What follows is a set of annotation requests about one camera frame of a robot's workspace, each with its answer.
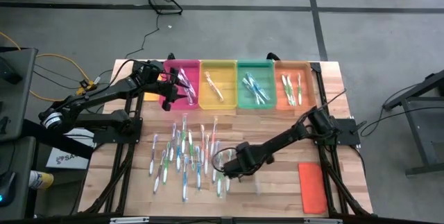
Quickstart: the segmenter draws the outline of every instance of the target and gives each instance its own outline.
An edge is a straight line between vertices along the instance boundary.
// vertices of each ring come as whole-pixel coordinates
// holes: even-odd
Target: concrete floor
[[[146,0],[15,1],[146,3]],[[310,6],[309,0],[178,2],[204,6]],[[317,3],[334,7],[444,7],[442,0],[317,0]],[[91,78],[111,69],[116,58],[140,48],[144,34],[155,29],[156,18],[151,10],[1,8],[0,12],[0,31],[21,46],[73,58]],[[444,67],[442,14],[320,13],[320,19],[328,60],[340,62],[350,109],[358,121],[375,120],[386,97]],[[159,27],[160,31],[147,39],[144,51],[134,58],[165,58],[173,52],[184,59],[263,59],[268,52],[274,52],[285,60],[320,60],[311,12],[188,10],[183,16],[160,17]],[[0,38],[0,45],[10,46],[10,43]],[[37,63],[81,78],[73,67],[58,59],[40,58]],[[69,80],[61,82],[75,86]],[[64,98],[71,92],[37,76],[32,88],[52,98]],[[37,120],[38,112],[48,106],[49,103],[30,97],[26,116]],[[376,214],[443,222],[444,173],[409,179],[404,175],[405,169],[421,165],[405,117],[382,122],[373,135],[361,141]],[[39,206],[41,214],[69,212],[78,183],[66,185],[48,192]]]

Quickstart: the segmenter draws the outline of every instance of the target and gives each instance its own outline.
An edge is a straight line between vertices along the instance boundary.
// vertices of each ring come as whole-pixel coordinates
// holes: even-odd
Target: metal bracket
[[[132,125],[134,132],[130,135],[122,135],[113,127],[107,127],[106,130],[96,131],[93,142],[98,144],[137,144],[140,140],[143,118],[133,119]]]
[[[324,139],[315,141],[316,145],[328,146],[328,145],[360,145],[361,140],[359,138],[358,126],[354,119],[335,119],[336,126],[341,133],[335,138]]]
[[[310,62],[310,67],[317,73],[321,72],[321,64],[319,62]]]
[[[342,224],[342,220],[327,218],[305,218],[304,223],[309,224]]]
[[[111,218],[110,224],[131,224],[131,223],[148,223],[150,217],[121,217]]]

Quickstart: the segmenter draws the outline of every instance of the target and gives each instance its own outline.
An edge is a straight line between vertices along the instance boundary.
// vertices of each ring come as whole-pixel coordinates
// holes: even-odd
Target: black stand
[[[153,0],[148,0],[148,3],[150,4],[151,8],[158,14],[158,15],[182,15],[183,9],[182,6],[180,6],[175,0],[171,0],[177,7],[179,7],[179,12],[161,12],[156,7],[157,5],[153,4]]]
[[[419,85],[393,99],[384,105],[385,110],[391,110],[396,106],[402,105],[404,111],[415,110],[420,107],[442,107],[444,108],[444,96],[442,88],[444,83],[444,70],[437,74],[432,74]],[[439,97],[419,97],[437,88],[441,96]],[[434,149],[434,144],[443,143],[444,139],[436,138],[444,134],[442,123],[444,121],[444,112],[437,112],[434,109],[423,110],[422,114],[418,112],[407,112],[407,120],[415,139],[416,147],[421,156],[424,166],[407,169],[405,174],[417,175],[421,173],[430,173],[444,171],[444,163],[440,163]]]

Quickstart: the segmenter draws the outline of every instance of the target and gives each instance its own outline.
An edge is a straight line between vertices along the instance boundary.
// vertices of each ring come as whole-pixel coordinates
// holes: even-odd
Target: wooden table
[[[112,77],[123,60],[116,60]],[[118,79],[127,76],[131,64],[126,65]],[[330,100],[343,91],[343,81],[338,62],[321,62],[322,75],[327,99]],[[315,94],[320,104],[316,79]],[[104,113],[123,109],[125,101],[106,103]],[[336,118],[350,116],[345,95],[338,97],[330,106],[330,114]],[[145,101],[142,107],[144,125],[139,144],[136,145],[133,166],[126,198],[126,216],[236,216],[236,217],[324,217],[324,214],[304,214],[298,175],[299,162],[318,162],[318,150],[312,140],[302,140],[277,152],[275,163],[263,165],[256,172],[260,195],[256,193],[254,177],[231,181],[230,193],[222,198],[216,196],[216,187],[211,183],[212,168],[202,181],[202,190],[196,189],[196,173],[189,174],[188,201],[182,202],[182,173],[177,174],[175,162],[170,164],[167,184],[160,185],[153,195],[154,176],[148,176],[151,160],[153,135],[159,135],[156,146],[156,173],[162,150],[171,139],[173,122],[181,127],[183,111],[164,112],[158,102]],[[191,110],[188,111],[188,128],[193,130],[194,143],[200,143],[200,124],[205,125],[210,134],[214,116],[219,117],[217,138],[221,147],[236,146],[243,141],[260,144],[280,134],[293,125],[302,112],[279,110]],[[92,155],[83,188],[79,211],[87,209],[99,196],[110,180],[115,144],[103,145]],[[348,146],[338,147],[338,156],[343,182],[361,206],[371,212],[372,207],[364,171],[358,155]],[[114,195],[114,208],[119,201],[121,185],[117,185]],[[336,187],[332,187],[335,207],[340,211]]]

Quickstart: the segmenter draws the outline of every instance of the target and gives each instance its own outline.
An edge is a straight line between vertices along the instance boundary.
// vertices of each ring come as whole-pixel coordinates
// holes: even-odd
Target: black metal frame
[[[432,89],[438,88],[442,86],[444,83],[444,70],[438,72],[437,74],[431,74],[420,84],[416,85],[412,89],[407,92],[399,95],[392,101],[389,101],[384,105],[385,110],[392,110],[394,107],[401,105],[406,112],[406,118],[409,122],[409,126],[411,129],[411,133],[413,135],[413,139],[415,140],[416,148],[418,149],[419,155],[424,166],[407,169],[405,174],[407,176],[410,175],[418,175],[421,173],[431,173],[437,171],[444,171],[444,163],[440,163],[436,154],[433,143],[430,141],[422,140],[420,135],[418,134],[417,126],[415,119],[413,118],[409,110],[414,110],[409,104],[410,101],[444,101],[444,97],[419,97],[429,92]]]

